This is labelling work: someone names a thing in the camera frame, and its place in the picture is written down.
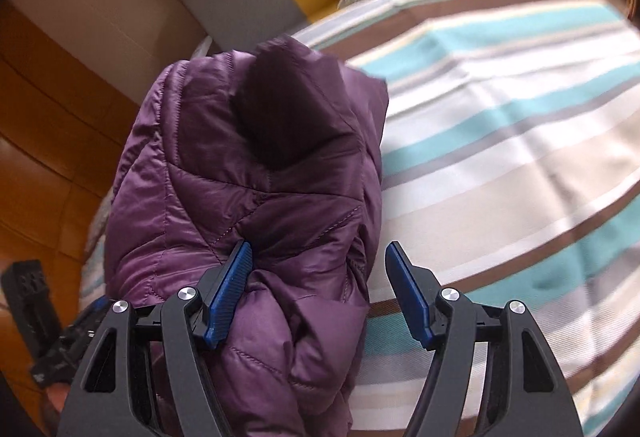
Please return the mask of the wooden wardrobe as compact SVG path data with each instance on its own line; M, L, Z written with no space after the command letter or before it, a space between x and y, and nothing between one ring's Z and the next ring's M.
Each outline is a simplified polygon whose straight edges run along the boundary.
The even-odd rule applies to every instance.
M40 261L64 324L138 108L2 0L1 264Z

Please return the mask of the purple quilted down jacket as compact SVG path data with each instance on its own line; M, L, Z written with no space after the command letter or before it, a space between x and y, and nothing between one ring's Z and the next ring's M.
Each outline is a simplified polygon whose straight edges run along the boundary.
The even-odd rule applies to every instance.
M107 294L166 301L239 241L253 270L206 357L238 436L344 436L382 223L385 82L283 36L160 73L120 158Z

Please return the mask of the striped bed quilt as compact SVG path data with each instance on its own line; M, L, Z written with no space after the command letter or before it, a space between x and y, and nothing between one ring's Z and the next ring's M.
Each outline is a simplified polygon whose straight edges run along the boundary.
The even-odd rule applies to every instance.
M292 38L388 92L381 234L344 436L399 435L432 361L384 275L392 242L471 301L524 303L584 433L620 433L639 379L638 30L608 0L366 0ZM112 202L113 188L83 304L111 297Z

